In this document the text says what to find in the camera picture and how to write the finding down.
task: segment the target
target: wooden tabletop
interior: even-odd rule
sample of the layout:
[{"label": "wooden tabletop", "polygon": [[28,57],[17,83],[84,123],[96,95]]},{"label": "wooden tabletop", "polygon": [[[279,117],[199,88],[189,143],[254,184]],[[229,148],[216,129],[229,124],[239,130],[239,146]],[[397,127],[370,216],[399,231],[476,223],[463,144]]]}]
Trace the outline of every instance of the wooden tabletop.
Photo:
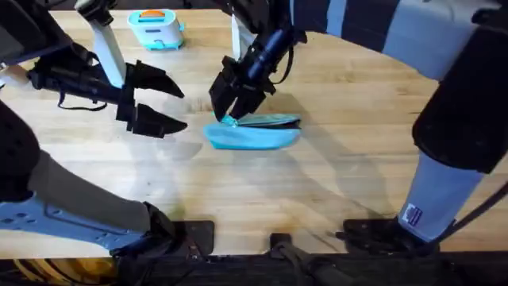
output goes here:
[{"label": "wooden tabletop", "polygon": [[[90,27],[77,13],[52,14],[76,42],[91,48]],[[208,90],[222,57],[232,53],[230,18],[218,10],[178,11],[186,26],[185,47],[149,52],[127,24],[129,11],[112,14],[125,60],[165,69],[186,95],[181,100],[139,90],[138,102],[189,127],[163,140],[141,137],[114,120],[114,106],[97,113],[66,111],[56,107],[54,92],[2,90],[0,99],[33,127],[42,148],[63,166],[124,198],[153,203],[171,219],[214,220],[215,254],[263,253],[272,232],[292,233],[307,251],[343,252],[330,234],[344,219],[396,215],[418,162],[410,129],[436,82],[387,56],[308,33],[309,43],[295,50],[289,78],[260,108],[301,114],[302,137],[276,151],[215,150],[202,128],[214,121]],[[90,103],[68,97],[66,104]],[[461,214],[507,175],[508,164],[500,164]],[[508,250],[507,218],[505,201],[443,248]],[[0,232],[0,258],[107,255],[86,242]]]}]

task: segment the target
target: folded cloth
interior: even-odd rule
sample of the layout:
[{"label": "folded cloth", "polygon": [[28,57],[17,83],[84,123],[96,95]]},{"label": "folded cloth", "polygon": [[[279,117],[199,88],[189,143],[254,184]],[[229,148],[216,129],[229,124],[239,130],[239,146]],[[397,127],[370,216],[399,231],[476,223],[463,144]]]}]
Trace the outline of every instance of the folded cloth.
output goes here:
[{"label": "folded cloth", "polygon": [[300,116],[249,114],[239,120],[205,126],[204,133],[216,149],[267,150],[291,145],[299,136]]}]

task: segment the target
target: cable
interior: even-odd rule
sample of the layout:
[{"label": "cable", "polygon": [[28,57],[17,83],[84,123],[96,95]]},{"label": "cable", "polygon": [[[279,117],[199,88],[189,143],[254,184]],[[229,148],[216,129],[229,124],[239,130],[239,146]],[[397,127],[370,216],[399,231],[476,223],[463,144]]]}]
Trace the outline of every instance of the cable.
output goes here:
[{"label": "cable", "polygon": [[61,276],[63,276],[65,279],[67,279],[69,282],[71,282],[72,284],[81,284],[81,285],[86,285],[86,286],[103,286],[103,285],[109,285],[109,284],[112,284],[114,283],[115,281],[114,280],[111,280],[111,281],[108,281],[108,282],[102,282],[102,283],[87,283],[87,282],[82,282],[82,281],[79,281],[79,280],[76,280],[72,277],[70,277],[69,275],[67,275],[65,272],[63,272],[61,269],[59,269],[54,263],[53,261],[49,260],[48,258],[45,258],[44,259],[44,262],[48,263],[49,267],[51,267],[53,270],[55,270],[58,274],[60,274]]}]

